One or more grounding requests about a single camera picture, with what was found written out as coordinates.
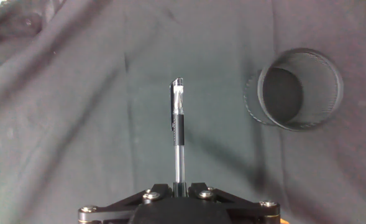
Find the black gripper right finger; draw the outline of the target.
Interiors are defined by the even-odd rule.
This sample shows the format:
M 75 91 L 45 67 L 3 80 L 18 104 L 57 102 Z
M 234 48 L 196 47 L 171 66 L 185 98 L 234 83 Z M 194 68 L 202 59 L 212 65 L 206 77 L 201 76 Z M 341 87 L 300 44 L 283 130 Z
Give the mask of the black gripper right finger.
M 205 183 L 192 183 L 188 188 L 188 195 L 223 208 L 232 222 L 280 224 L 280 204 L 277 202 L 251 202 L 223 190 L 208 187 Z

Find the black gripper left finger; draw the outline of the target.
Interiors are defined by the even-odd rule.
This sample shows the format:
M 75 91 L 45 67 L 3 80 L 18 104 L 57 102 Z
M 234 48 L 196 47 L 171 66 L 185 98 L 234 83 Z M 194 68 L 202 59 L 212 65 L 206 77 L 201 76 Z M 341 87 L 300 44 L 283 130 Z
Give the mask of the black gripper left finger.
M 78 223 L 106 223 L 111 220 L 128 220 L 140 205 L 156 202 L 173 196 L 168 184 L 155 184 L 121 201 L 99 207 L 86 205 L 78 210 Z

